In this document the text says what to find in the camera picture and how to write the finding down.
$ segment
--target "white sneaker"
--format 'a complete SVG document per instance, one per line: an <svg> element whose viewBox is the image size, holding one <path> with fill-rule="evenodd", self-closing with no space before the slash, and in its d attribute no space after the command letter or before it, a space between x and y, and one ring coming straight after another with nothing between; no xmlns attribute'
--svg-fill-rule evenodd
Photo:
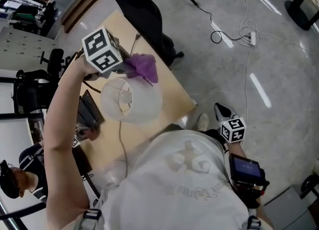
<svg viewBox="0 0 319 230"><path fill-rule="evenodd" d="M197 120L196 131L198 132L207 131L208 124L209 124L208 115L206 113L202 113Z"/></svg>

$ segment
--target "hand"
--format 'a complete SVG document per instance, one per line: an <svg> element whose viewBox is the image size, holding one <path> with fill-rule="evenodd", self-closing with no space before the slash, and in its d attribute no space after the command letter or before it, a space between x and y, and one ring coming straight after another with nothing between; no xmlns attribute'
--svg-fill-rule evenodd
<svg viewBox="0 0 319 230"><path fill-rule="evenodd" d="M89 74L99 72L91 64L89 64L88 61L86 61L85 55L80 56L78 59L76 59L75 63L78 70L83 74L84 77Z"/></svg>

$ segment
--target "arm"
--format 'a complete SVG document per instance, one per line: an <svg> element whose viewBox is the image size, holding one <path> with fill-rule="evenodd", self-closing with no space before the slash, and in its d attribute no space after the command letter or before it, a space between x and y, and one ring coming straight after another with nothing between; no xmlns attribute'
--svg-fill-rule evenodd
<svg viewBox="0 0 319 230"><path fill-rule="evenodd" d="M242 156L242 157L246 157L246 155L245 155L243 149L241 148L239 142L228 143L227 145L228 145L229 154L233 153L233 154L236 154L236 155L239 155L239 156ZM267 218L267 216L264 213L263 206L261 205L260 197L257 199L257 202L260 204L260 206L256 209L256 216L258 218L261 218L268 225L270 225L272 228L274 228L274 225L272 224L270 219Z"/></svg>
<svg viewBox="0 0 319 230"><path fill-rule="evenodd" d="M44 125L44 162L48 183L47 220L62 229L89 208L79 170L72 155L76 116L83 78L96 72L84 57L66 70L50 104Z"/></svg>

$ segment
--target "white t-shirt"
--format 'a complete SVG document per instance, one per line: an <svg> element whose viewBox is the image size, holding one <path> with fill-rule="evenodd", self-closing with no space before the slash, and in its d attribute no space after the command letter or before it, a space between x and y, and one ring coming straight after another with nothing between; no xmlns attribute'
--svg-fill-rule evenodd
<svg viewBox="0 0 319 230"><path fill-rule="evenodd" d="M104 229L239 230L248 210L224 171L214 139L190 130L164 133L108 192Z"/></svg>

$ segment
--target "buckle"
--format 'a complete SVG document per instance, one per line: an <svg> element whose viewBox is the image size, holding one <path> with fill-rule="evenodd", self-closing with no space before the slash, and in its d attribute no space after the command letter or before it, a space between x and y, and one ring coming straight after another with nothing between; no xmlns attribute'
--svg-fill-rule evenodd
<svg viewBox="0 0 319 230"><path fill-rule="evenodd" d="M261 226L261 222L260 220L255 217L255 216L250 216L248 218L248 225L247 225L247 229L260 229Z"/></svg>
<svg viewBox="0 0 319 230"><path fill-rule="evenodd" d="M99 209L89 209L83 214L84 219L99 220L102 212Z"/></svg>

